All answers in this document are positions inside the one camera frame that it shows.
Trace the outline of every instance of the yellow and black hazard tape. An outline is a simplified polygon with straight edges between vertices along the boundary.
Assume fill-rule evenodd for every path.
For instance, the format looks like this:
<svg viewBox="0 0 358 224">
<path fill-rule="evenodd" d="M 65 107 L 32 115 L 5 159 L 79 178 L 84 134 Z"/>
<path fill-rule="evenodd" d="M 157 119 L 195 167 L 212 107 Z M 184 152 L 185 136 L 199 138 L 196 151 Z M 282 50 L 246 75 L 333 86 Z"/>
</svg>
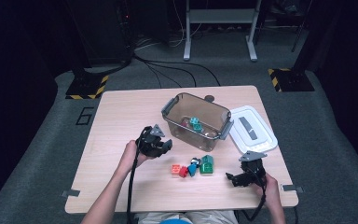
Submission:
<svg viewBox="0 0 358 224">
<path fill-rule="evenodd" d="M 97 92 L 95 94 L 91 95 L 66 95 L 65 99 L 74 99 L 74 100 L 86 100 L 86 99 L 97 99 L 103 94 L 103 89 L 106 86 L 106 82 L 109 76 L 105 76 L 102 81 L 100 88 L 98 88 Z"/>
<path fill-rule="evenodd" d="M 275 91 L 282 91 L 282 89 L 281 89 L 281 86 L 279 85 L 279 82 L 278 82 L 278 79 L 277 79 L 277 77 L 275 76 L 275 71 L 277 71 L 277 70 L 279 70 L 279 71 L 290 71 L 290 69 L 288 69 L 288 68 L 281 68 L 281 69 L 269 69 L 268 70 L 268 73 L 269 73 L 269 76 L 271 77 L 271 81 L 272 81 L 272 85 L 274 86 L 274 88 L 275 88 Z"/>
</svg>

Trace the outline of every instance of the gray carpet floor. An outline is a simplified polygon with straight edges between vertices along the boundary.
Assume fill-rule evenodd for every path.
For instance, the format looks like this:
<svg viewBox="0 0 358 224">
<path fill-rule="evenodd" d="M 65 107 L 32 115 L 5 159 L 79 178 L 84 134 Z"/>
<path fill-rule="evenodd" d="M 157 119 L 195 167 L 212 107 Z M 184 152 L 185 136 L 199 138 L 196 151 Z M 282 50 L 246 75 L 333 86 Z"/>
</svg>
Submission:
<svg viewBox="0 0 358 224">
<path fill-rule="evenodd" d="M 244 36 L 244 32 L 198 36 L 193 40 L 190 62 L 206 66 L 222 86 L 254 85 L 258 88 L 287 169 L 294 184 L 305 190 L 298 194 L 299 223 L 358 223 L 358 156 L 336 125 L 318 78 L 307 71 L 315 91 L 276 92 L 269 77 L 269 68 L 294 65 L 306 33 L 296 51 L 291 52 L 296 38 L 292 31 L 264 30 L 255 46 L 256 63 L 249 60 Z M 147 60 L 181 63 L 183 50 L 184 42 L 175 48 L 150 45 L 135 53 Z M 198 87 L 217 86 L 205 69 L 188 64 L 171 66 L 191 72 Z M 158 75 L 159 82 L 144 63 L 133 60 L 128 67 L 109 76 L 105 90 L 179 88 L 178 84 L 194 87 L 187 73 L 165 68 L 158 70 L 164 74 Z M 59 90 L 55 104 L 0 192 L 0 224 L 81 221 L 83 215 L 65 213 L 66 199 L 62 192 L 72 186 L 100 100 L 65 99 L 73 78 L 71 72 L 56 78 Z M 76 125 L 84 107 L 93 107 L 87 110 L 92 115 L 91 123 Z M 295 223 L 294 209 L 285 208 L 284 211 L 287 223 Z M 126 223 L 125 214 L 116 214 L 115 223 Z M 249 222 L 240 215 L 240 223 Z M 270 223 L 268 211 L 263 209 L 253 223 Z"/>
</svg>

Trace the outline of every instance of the container lid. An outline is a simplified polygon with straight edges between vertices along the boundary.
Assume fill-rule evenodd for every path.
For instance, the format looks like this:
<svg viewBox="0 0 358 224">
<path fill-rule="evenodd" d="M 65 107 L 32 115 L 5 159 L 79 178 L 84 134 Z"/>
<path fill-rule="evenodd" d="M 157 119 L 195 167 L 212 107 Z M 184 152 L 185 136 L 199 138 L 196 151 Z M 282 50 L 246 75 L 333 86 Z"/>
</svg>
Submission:
<svg viewBox="0 0 358 224">
<path fill-rule="evenodd" d="M 278 145 L 274 133 L 253 107 L 246 105 L 232 109 L 231 121 L 234 125 L 229 134 L 241 153 L 265 152 Z"/>
</svg>

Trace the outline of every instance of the gray pants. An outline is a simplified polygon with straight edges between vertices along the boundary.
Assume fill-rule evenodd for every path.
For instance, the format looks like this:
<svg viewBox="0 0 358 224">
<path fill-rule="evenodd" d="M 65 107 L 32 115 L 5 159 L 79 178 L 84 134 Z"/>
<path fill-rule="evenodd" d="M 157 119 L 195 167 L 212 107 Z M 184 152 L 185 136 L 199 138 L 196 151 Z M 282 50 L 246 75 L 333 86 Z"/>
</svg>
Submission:
<svg viewBox="0 0 358 224">
<path fill-rule="evenodd" d="M 186 213 L 139 213 L 135 215 L 135 218 L 139 218 L 138 224 L 159 224 L 161 221 L 168 219 L 181 219 L 190 224 L 238 224 L 232 210 Z"/>
</svg>

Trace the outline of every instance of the container handle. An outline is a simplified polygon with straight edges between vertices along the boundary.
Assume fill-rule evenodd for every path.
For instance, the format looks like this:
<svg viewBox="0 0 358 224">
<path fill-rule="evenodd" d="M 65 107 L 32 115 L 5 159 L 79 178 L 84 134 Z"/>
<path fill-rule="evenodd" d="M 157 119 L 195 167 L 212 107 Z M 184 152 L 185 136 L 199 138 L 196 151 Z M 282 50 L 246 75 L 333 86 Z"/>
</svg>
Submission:
<svg viewBox="0 0 358 224">
<path fill-rule="evenodd" d="M 166 116 L 170 113 L 171 109 L 174 106 L 173 101 L 174 101 L 174 99 L 172 98 L 164 107 L 162 107 L 162 109 L 161 109 L 162 115 Z"/>
<path fill-rule="evenodd" d="M 228 133 L 231 130 L 231 127 L 232 127 L 233 124 L 234 124 L 234 120 L 229 121 L 229 122 L 226 123 L 225 127 L 223 128 L 222 133 L 219 136 L 220 139 L 222 139 L 222 140 L 226 139 L 226 137 L 228 136 Z"/>
</svg>

